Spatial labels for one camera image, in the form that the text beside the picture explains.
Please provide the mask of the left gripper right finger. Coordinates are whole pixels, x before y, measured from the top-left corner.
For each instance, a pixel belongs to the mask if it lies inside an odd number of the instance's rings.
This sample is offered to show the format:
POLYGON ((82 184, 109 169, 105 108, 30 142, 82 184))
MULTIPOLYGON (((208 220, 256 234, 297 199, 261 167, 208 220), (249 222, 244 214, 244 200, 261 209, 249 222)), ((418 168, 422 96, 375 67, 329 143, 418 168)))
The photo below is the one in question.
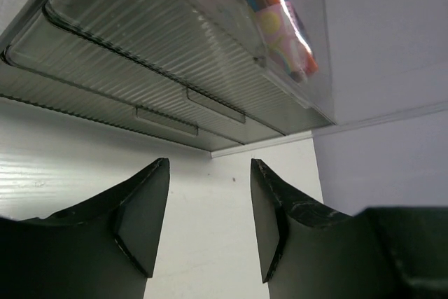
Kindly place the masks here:
POLYGON ((271 298, 446 298, 447 209, 350 216, 251 162, 262 282, 271 298))

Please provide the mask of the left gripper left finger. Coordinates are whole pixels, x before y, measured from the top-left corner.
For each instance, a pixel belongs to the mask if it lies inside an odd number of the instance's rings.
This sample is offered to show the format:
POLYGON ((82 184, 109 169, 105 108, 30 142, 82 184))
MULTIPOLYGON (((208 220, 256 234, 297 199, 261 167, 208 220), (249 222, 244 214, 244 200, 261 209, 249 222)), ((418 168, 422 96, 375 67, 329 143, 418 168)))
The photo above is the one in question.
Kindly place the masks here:
POLYGON ((1 220, 2 298, 142 298, 169 194, 159 158, 47 218, 1 220))

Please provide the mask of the pink capped marker tube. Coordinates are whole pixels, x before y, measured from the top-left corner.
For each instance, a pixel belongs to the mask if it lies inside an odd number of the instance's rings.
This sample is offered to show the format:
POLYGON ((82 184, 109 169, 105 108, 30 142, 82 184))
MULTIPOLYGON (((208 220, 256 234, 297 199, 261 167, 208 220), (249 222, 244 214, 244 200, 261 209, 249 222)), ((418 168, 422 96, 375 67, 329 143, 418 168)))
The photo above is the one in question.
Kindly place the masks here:
POLYGON ((269 58, 294 81, 319 70, 305 26, 291 0, 244 0, 250 8, 269 58))

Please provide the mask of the clear acrylic drawer organizer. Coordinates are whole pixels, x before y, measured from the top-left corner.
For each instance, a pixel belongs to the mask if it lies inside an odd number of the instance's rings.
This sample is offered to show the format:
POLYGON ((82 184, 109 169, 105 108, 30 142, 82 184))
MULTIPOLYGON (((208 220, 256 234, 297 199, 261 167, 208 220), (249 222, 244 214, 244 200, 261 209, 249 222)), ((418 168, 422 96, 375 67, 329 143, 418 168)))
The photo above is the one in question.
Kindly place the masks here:
POLYGON ((1 96, 205 151, 334 123, 325 0, 294 81, 244 0, 1 0, 1 96))

